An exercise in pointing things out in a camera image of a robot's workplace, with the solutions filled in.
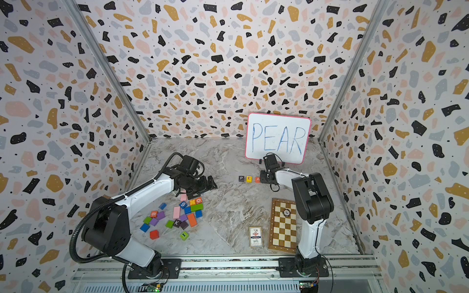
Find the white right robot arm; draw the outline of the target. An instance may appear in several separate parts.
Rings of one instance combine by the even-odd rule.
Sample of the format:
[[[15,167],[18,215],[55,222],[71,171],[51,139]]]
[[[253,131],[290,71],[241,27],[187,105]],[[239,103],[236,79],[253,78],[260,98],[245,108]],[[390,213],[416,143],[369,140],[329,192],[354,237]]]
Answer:
[[[303,174],[278,163],[278,156],[267,153],[260,182],[271,187],[284,186],[294,194],[302,234],[294,258],[279,259],[282,277],[309,277],[320,273],[324,260],[320,249],[322,230],[334,210],[333,200],[320,173]]]

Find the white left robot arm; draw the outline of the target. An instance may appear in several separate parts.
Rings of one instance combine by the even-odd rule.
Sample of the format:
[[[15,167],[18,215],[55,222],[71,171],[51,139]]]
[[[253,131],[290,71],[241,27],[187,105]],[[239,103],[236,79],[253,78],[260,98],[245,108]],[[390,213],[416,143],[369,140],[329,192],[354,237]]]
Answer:
[[[152,179],[111,199],[94,200],[72,233],[72,260],[84,264],[109,257],[146,278],[159,276],[164,270],[161,254],[134,239],[131,219],[156,199],[174,191],[185,190],[192,199],[217,189],[213,177],[206,177],[204,172],[205,166],[199,160],[172,153]]]

